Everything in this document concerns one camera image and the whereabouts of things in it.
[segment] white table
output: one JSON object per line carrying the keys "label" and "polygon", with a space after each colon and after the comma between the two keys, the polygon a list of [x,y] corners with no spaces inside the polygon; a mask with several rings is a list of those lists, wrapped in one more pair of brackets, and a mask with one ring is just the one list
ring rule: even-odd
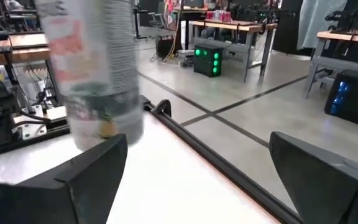
{"label": "white table", "polygon": [[[163,124],[145,114],[107,223],[279,223]],[[0,182],[17,184],[81,151],[70,135],[0,155]]]}

